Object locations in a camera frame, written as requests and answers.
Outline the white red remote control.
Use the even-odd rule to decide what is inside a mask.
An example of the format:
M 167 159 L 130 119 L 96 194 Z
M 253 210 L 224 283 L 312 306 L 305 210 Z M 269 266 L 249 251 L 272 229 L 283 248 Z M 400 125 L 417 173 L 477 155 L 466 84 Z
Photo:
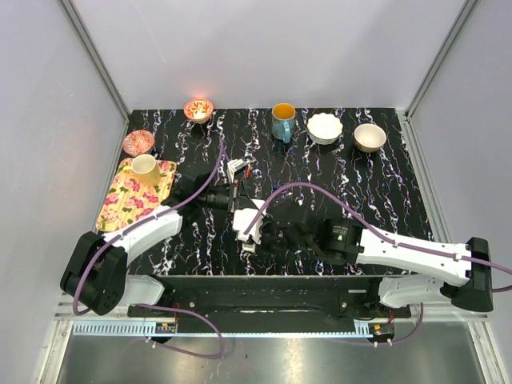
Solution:
M 250 224 L 251 224 L 253 219 L 256 217 L 257 213 L 258 213 L 258 210 L 254 209 L 254 208 L 244 208 L 242 210 L 236 210 L 234 212 L 233 221 L 234 221 L 235 218 L 246 218 L 246 219 L 250 219 L 251 220 L 251 222 L 250 222 Z M 250 224 L 247 227 L 247 229 L 245 230 L 245 234 L 247 234 L 250 231 L 250 229 L 251 229 Z

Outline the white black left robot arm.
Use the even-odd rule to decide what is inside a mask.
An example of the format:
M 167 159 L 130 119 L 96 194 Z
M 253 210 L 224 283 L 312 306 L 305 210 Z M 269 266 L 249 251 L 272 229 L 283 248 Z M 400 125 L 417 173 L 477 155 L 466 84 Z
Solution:
M 228 173 L 228 182 L 213 185 L 212 174 L 184 174 L 162 204 L 125 228 L 82 235 L 62 276 L 61 290 L 73 298 L 73 313 L 105 315 L 118 305 L 145 304 L 156 316 L 167 315 L 173 297 L 164 283 L 149 275 L 131 276 L 130 264 L 149 248 L 181 232 L 203 207 L 228 211 L 233 188 L 243 171 Z

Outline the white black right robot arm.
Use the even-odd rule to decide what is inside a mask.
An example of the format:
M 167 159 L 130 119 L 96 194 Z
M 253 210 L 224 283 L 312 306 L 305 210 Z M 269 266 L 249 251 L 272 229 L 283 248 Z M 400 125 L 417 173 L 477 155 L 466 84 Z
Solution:
M 430 242 L 380 230 L 361 218 L 309 218 L 275 225 L 262 235 L 284 250 L 306 249 L 331 265 L 382 265 L 408 270 L 403 278 L 380 278 L 364 297 L 368 314 L 391 308 L 448 301 L 473 312 L 494 308 L 490 248 L 472 237 L 465 243 Z

